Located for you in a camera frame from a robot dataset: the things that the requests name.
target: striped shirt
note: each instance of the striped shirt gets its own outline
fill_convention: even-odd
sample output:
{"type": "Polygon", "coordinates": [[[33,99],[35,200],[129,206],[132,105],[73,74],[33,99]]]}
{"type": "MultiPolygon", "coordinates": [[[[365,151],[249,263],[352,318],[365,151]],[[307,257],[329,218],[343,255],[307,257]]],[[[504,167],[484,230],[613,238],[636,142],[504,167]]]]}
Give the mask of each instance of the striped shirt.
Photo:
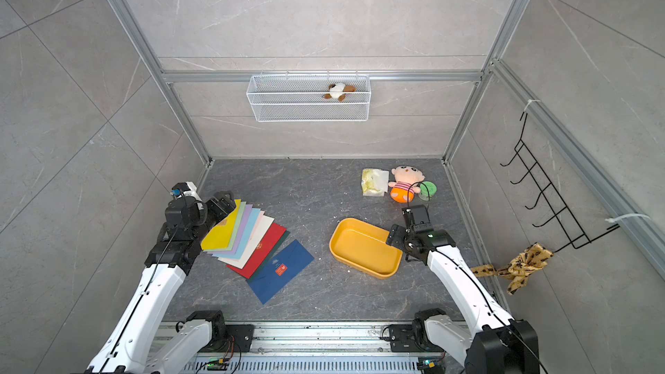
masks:
{"type": "Polygon", "coordinates": [[[411,194],[414,194],[414,187],[415,185],[408,184],[406,182],[397,182],[397,184],[393,188],[399,188],[399,189],[404,189],[409,191],[411,194]]]}

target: red envelope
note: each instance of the red envelope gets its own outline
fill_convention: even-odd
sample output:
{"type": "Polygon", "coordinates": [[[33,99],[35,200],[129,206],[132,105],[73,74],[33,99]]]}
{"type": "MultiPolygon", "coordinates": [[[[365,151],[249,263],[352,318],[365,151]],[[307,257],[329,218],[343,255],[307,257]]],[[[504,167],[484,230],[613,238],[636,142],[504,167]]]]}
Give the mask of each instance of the red envelope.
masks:
{"type": "Polygon", "coordinates": [[[227,264],[226,267],[235,271],[240,276],[243,276],[245,279],[251,278],[259,266],[261,266],[261,263],[263,263],[265,258],[268,257],[270,251],[275,247],[286,230],[287,229],[281,225],[272,223],[268,231],[265,232],[265,236],[263,236],[259,245],[254,249],[254,253],[249,257],[245,267],[240,269],[230,264],[227,264]]]}

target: yellow patterned cloth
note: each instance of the yellow patterned cloth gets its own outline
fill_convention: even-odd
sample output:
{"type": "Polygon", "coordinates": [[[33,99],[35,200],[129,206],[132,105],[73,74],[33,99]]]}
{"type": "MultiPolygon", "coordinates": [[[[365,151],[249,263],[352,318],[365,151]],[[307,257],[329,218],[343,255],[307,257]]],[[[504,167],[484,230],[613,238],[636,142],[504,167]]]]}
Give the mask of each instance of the yellow patterned cloth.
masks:
{"type": "Polygon", "coordinates": [[[547,266],[547,259],[553,255],[554,253],[535,243],[512,259],[510,264],[504,268],[496,270],[491,264],[486,264],[474,267],[471,271],[479,278],[497,274],[504,279],[512,280],[510,286],[508,286],[508,294],[512,295],[520,287],[527,286],[529,276],[547,266]]]}

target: cable tie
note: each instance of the cable tie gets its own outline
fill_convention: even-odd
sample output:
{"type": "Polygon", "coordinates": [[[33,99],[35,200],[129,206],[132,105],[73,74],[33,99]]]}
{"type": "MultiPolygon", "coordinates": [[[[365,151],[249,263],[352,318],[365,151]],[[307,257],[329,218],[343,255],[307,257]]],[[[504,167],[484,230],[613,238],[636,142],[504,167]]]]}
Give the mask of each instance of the cable tie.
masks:
{"type": "Polygon", "coordinates": [[[529,108],[529,105],[530,105],[531,103],[534,103],[534,102],[542,103],[542,101],[540,101],[540,100],[532,100],[532,99],[528,99],[528,100],[527,100],[527,105],[524,106],[524,112],[526,112],[527,109],[529,108]]]}
{"type": "Polygon", "coordinates": [[[620,216],[618,216],[616,218],[613,218],[613,219],[605,219],[605,221],[615,223],[615,222],[623,220],[623,219],[629,219],[630,217],[633,217],[633,216],[641,216],[644,219],[651,220],[651,217],[649,215],[638,214],[637,212],[631,212],[630,214],[623,214],[623,215],[620,215],[620,216]]]}

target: stuffed toy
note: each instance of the stuffed toy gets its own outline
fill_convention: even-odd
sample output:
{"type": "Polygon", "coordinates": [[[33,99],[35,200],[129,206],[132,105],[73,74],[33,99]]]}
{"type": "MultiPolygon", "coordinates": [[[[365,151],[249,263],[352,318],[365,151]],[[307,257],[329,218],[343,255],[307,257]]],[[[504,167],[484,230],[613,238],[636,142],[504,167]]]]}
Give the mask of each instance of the stuffed toy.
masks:
{"type": "Polygon", "coordinates": [[[398,203],[410,203],[414,194],[420,194],[420,187],[415,184],[425,180],[425,175],[413,167],[401,166],[391,170],[397,182],[388,182],[392,188],[390,196],[398,203]]]}
{"type": "Polygon", "coordinates": [[[356,91],[356,87],[346,86],[344,83],[337,83],[337,84],[330,84],[328,86],[328,91],[330,93],[323,96],[323,98],[325,99],[334,98],[337,101],[344,101],[344,99],[346,98],[345,93],[353,93],[354,91],[356,91]]]}

